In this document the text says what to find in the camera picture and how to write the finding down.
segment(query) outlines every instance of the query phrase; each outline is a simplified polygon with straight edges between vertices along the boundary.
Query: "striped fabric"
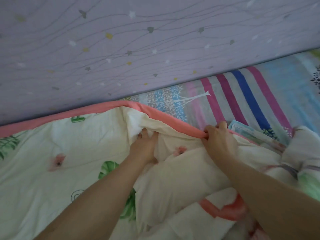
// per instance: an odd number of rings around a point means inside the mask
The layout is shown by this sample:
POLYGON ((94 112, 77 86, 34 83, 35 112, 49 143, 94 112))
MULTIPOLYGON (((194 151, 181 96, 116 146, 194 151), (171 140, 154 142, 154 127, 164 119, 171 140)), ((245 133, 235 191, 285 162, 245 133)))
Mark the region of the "striped fabric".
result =
POLYGON ((203 129, 233 119, 287 144, 292 129, 320 131, 320 49, 128 99, 203 129))

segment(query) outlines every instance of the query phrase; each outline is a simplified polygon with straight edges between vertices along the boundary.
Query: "wavy line pattern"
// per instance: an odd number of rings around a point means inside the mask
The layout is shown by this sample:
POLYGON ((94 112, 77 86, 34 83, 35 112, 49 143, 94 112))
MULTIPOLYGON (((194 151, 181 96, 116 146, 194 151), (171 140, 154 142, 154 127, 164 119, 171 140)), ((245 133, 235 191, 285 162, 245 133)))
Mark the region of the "wavy line pattern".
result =
POLYGON ((317 2, 1 0, 0 125, 316 48, 317 2))

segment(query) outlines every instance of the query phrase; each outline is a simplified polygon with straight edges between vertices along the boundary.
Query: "blanket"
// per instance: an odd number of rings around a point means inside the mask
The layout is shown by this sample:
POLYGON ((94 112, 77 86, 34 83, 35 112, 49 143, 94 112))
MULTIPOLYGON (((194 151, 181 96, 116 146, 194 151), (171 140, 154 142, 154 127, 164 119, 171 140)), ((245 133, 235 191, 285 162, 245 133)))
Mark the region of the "blanket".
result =
MULTIPOLYGON (((138 178, 110 239, 232 239, 256 230, 242 198, 206 154, 201 133, 170 123, 121 106, 20 132, 15 150, 0 161, 0 239, 34 238, 126 158, 144 127, 160 133, 159 163, 138 178)), ((301 163, 283 163, 274 151, 234 137, 239 160, 299 187, 301 163)))

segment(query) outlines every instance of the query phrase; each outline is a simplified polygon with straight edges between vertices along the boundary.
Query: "hand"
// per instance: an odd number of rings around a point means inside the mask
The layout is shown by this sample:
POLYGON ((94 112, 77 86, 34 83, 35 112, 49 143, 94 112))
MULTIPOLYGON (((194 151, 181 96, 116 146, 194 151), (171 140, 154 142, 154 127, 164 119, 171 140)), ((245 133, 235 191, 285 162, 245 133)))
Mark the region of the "hand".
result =
POLYGON ((154 157, 156 143, 158 141, 158 132, 154 132, 149 138, 146 128, 138 134, 137 140, 131 144, 129 157, 136 160, 141 160, 143 163, 156 163, 157 159, 154 157))
POLYGON ((216 127, 207 125, 204 131, 209 134, 209 138, 201 140, 214 162, 236 155, 238 142, 228 131, 226 121, 221 121, 216 127))

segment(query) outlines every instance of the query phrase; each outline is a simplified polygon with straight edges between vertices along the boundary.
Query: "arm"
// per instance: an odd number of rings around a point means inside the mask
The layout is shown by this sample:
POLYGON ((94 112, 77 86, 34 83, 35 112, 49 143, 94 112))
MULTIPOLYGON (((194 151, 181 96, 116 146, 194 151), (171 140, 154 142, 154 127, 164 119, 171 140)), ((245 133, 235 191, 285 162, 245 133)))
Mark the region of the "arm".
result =
POLYGON ((87 188, 34 240, 108 239, 144 166, 155 162, 158 133, 146 129, 130 146, 129 156, 110 174, 87 188))
POLYGON ((237 141, 225 121, 207 126, 202 142, 271 239, 319 239, 320 202, 236 159, 237 141))

